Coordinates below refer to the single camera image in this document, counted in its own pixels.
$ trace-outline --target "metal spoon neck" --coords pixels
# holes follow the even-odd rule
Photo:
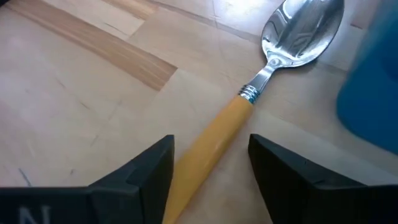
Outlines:
[[[278,67],[273,65],[273,63],[267,63],[248,84],[242,87],[238,95],[254,104],[264,91],[268,80],[276,69],[278,69]]]

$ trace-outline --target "wooden plank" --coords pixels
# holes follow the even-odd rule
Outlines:
[[[210,78],[216,72],[242,84],[265,65],[258,44],[162,8],[127,41],[178,68]]]
[[[7,7],[96,53],[155,90],[160,90],[177,69],[43,1],[15,0]]]
[[[114,5],[123,11],[131,13],[137,18],[146,20],[150,15],[156,12],[157,6],[149,1],[143,0],[103,0]]]
[[[145,22],[101,0],[42,0],[122,40]]]
[[[251,35],[261,35],[262,28],[283,0],[147,0],[173,11],[204,17]]]

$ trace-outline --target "spoon bowl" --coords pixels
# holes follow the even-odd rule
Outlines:
[[[287,0],[271,15],[261,37],[262,50],[278,67],[315,60],[340,26],[344,0]]]

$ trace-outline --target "blue container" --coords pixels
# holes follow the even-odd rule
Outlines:
[[[341,122],[398,154],[398,1],[383,1],[337,100]]]

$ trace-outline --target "spoon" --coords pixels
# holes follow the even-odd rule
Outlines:
[[[286,0],[271,15],[261,37],[267,65],[222,109],[176,162],[164,224],[173,224],[250,117],[253,104],[279,68],[315,60],[335,37],[344,0]]]

